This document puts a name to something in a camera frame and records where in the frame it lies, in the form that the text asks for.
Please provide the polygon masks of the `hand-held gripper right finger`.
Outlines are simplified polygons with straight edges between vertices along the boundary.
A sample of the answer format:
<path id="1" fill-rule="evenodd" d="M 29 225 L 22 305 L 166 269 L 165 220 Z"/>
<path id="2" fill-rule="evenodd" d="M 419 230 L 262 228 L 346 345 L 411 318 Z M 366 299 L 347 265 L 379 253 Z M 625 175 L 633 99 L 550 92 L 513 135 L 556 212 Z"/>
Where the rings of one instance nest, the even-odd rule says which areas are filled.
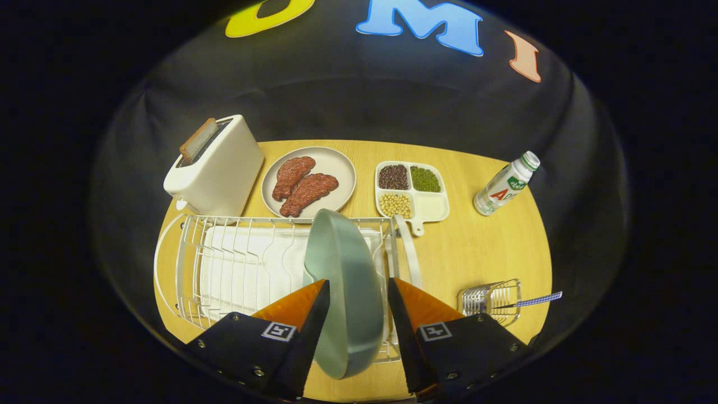
<path id="1" fill-rule="evenodd" d="M 420 402 L 464 401 L 532 356 L 489 315 L 463 315 L 410 282 L 390 278 L 388 302 L 406 386 Z"/>

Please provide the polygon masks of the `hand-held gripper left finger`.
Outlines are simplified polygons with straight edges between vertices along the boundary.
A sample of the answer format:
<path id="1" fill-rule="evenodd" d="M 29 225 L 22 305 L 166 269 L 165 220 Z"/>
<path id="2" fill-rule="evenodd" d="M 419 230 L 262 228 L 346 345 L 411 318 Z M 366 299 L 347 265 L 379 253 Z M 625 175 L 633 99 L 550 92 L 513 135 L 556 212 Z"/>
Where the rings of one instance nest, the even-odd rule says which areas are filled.
<path id="1" fill-rule="evenodd" d="M 225 315 L 183 353 L 253 393 L 293 401 L 303 396 L 330 303 L 330 282 L 320 279 L 254 315 Z"/>

